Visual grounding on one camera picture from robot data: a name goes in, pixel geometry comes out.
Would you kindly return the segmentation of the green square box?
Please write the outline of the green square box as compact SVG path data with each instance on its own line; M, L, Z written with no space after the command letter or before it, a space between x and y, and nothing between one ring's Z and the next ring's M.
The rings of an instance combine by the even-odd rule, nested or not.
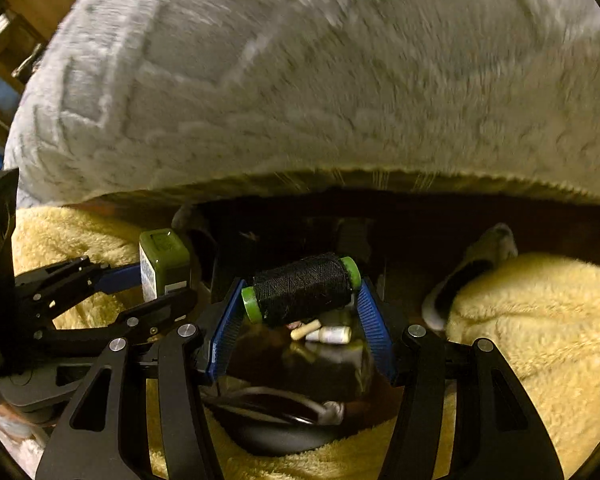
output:
M190 253L172 229L140 234L140 284L145 301L189 285Z

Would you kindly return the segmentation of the black thread spool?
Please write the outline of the black thread spool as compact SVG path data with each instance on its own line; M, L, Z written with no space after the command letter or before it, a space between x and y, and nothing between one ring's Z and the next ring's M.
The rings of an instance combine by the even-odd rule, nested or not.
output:
M351 257L324 254L255 275L242 303L250 322L276 327L344 307L361 286Z

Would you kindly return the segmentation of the yellow fluffy blanket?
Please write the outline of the yellow fluffy blanket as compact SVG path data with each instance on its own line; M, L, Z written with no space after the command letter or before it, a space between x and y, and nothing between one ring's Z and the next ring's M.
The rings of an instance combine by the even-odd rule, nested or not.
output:
M12 234L17 273L85 256L112 266L138 259L140 228L62 207L21 209ZM567 478L600 443L600 266L547 254L519 256L479 278L454 302L448 333L493 340L521 380ZM211 429L229 479L373 479L393 422L313 452L257 458Z

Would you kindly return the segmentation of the white small bottle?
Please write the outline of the white small bottle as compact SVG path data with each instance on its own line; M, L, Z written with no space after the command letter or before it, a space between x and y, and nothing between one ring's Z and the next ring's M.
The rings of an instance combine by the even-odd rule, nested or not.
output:
M350 344L351 339L352 330L349 326L324 326L306 335L306 341L336 346Z

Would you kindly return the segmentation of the grey plush blanket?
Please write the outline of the grey plush blanket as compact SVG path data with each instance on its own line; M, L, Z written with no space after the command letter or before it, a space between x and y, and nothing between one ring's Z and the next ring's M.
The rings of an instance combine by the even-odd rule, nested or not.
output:
M76 0L5 165L23 208L334 185L600 203L600 7Z

